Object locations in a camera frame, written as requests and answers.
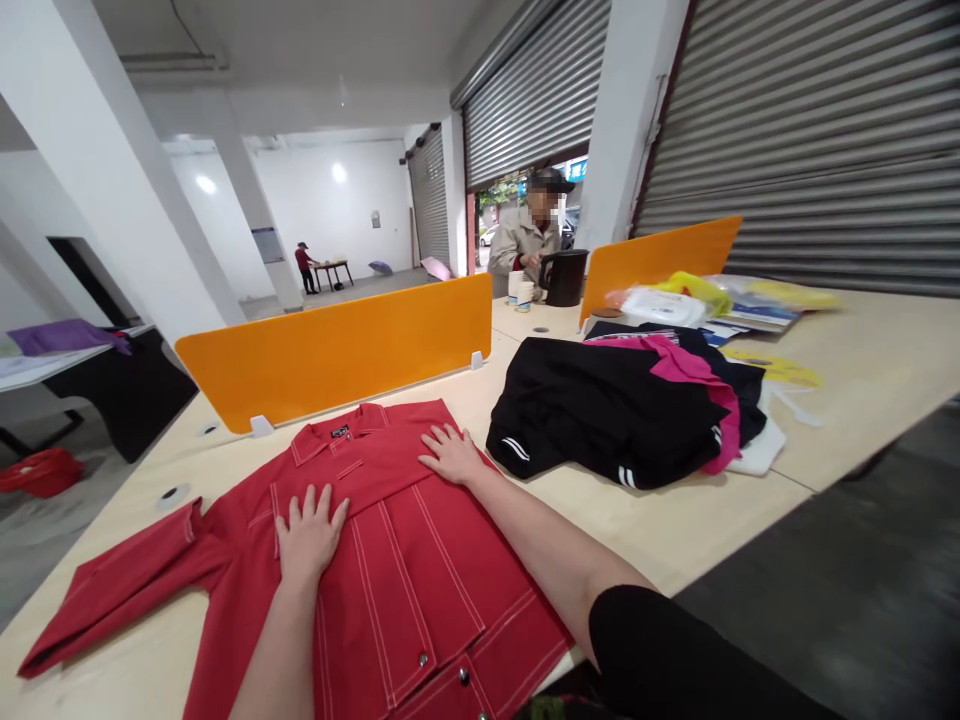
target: cap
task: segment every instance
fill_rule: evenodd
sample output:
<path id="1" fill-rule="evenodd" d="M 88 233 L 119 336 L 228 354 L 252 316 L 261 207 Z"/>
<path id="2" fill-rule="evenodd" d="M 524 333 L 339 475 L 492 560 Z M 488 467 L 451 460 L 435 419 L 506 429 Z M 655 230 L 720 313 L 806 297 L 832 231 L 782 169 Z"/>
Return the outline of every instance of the cap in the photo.
<path id="1" fill-rule="evenodd" d="M 568 193 L 576 187 L 575 183 L 568 181 L 556 168 L 537 170 L 527 179 L 527 183 L 531 190 L 554 193 Z"/>

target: ceiling light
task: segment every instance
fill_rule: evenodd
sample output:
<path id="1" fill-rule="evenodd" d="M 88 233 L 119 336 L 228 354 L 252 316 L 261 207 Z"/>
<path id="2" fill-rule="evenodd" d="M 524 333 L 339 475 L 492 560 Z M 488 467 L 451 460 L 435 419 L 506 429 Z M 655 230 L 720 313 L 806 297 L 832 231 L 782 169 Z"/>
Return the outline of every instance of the ceiling light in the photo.
<path id="1" fill-rule="evenodd" d="M 213 195 L 217 191 L 217 184 L 206 175 L 197 175 L 197 185 L 207 195 Z"/>

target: black sleeve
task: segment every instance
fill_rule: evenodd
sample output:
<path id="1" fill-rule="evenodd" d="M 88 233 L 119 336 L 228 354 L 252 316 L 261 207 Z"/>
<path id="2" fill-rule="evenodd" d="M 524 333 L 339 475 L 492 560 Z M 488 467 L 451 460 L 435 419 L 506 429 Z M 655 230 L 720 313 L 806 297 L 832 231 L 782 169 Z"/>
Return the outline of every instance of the black sleeve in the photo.
<path id="1" fill-rule="evenodd" d="M 604 591 L 590 610 L 604 704 L 640 717 L 837 718 L 646 588 Z"/>

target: metal shutter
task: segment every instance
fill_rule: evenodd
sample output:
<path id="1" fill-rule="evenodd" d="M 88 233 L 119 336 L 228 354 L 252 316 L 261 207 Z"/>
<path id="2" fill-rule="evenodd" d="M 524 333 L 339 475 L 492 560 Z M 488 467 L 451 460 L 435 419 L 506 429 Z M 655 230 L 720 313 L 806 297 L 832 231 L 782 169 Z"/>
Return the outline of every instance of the metal shutter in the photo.
<path id="1" fill-rule="evenodd" d="M 420 257 L 435 257 L 450 267 L 443 140 L 438 130 L 431 130 L 427 134 L 423 147 L 414 150 L 409 165 Z"/>
<path id="2" fill-rule="evenodd" d="M 634 235 L 725 215 L 729 272 L 960 296 L 960 7 L 702 0 Z"/>
<path id="3" fill-rule="evenodd" d="M 566 0 L 463 107 L 467 187 L 589 142 L 611 0 Z"/>

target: jacket sleeve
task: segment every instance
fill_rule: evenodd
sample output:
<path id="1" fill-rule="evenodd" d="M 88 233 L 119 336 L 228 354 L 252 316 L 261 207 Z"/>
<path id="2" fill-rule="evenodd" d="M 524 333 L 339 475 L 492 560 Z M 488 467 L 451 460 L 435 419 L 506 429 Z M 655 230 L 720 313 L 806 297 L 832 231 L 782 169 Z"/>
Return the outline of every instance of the jacket sleeve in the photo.
<path id="1" fill-rule="evenodd" d="M 520 255 L 517 239 L 503 223 L 497 228 L 490 243 L 490 262 L 487 272 L 508 275 L 513 270 L 513 262 Z"/>
<path id="2" fill-rule="evenodd" d="M 201 500 L 80 565 L 66 598 L 17 674 L 40 675 L 187 587 L 211 590 L 230 553 L 225 542 L 206 531 Z"/>

